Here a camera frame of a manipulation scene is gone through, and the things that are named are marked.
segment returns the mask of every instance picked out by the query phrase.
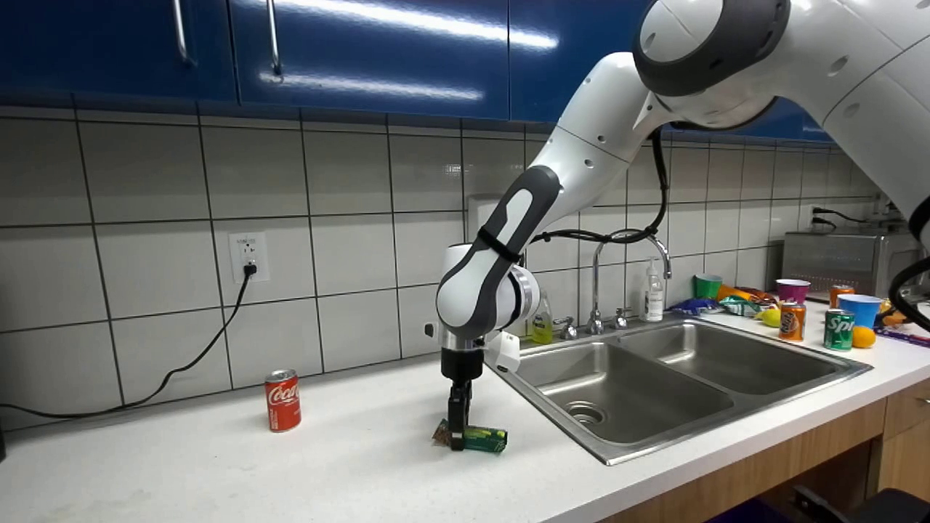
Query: white countertop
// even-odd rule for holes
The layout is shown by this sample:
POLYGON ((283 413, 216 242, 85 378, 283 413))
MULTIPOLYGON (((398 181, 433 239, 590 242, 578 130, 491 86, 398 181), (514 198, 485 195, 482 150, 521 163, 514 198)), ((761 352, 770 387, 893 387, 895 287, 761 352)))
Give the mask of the white countertop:
POLYGON ((598 519, 930 378, 930 349, 898 339, 844 355, 876 368, 613 468, 489 368, 470 422, 507 428, 508 449, 437 446, 437 358, 302 378, 292 432, 268 432, 261 388, 26 429, 0 461, 0 519, 598 519))

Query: kitchen sink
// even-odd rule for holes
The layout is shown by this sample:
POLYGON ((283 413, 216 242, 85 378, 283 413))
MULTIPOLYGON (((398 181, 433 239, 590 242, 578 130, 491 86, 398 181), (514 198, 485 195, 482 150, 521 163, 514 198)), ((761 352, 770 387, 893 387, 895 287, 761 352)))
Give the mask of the kitchen sink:
POLYGON ((616 465, 867 368, 701 319, 665 319, 526 349, 517 372, 498 375, 616 465))

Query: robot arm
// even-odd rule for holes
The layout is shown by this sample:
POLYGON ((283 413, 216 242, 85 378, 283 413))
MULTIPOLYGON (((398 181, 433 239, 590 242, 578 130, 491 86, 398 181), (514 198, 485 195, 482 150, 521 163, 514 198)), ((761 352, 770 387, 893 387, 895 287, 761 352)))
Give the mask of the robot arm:
POLYGON ((452 446, 462 446, 482 336, 521 319, 537 284, 517 268, 530 239, 578 213, 665 121, 732 127, 777 95, 805 107, 911 215, 930 247, 930 3, 656 0, 633 56, 601 59, 478 242, 447 255, 437 292, 452 446))

